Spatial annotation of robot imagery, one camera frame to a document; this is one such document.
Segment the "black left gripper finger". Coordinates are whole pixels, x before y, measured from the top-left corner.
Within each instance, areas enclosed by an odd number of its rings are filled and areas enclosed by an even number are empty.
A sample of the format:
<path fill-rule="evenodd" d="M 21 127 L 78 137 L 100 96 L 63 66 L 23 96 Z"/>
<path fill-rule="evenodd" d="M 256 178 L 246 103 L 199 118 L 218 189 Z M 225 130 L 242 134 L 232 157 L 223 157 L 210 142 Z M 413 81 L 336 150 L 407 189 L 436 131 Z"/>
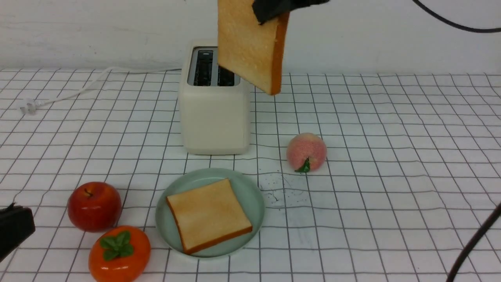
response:
<path fill-rule="evenodd" d="M 36 230 L 32 209 L 11 203 L 0 211 L 0 261 Z"/>

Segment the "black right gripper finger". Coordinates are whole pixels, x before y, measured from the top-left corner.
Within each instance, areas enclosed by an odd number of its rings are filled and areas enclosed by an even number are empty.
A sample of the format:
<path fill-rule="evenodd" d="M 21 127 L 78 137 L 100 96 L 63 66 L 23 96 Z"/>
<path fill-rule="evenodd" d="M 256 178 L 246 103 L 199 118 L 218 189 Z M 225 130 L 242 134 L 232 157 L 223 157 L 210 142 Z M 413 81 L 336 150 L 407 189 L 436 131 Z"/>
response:
<path fill-rule="evenodd" d="M 328 0 L 254 0 L 252 10 L 260 25 L 291 11 L 323 5 Z"/>

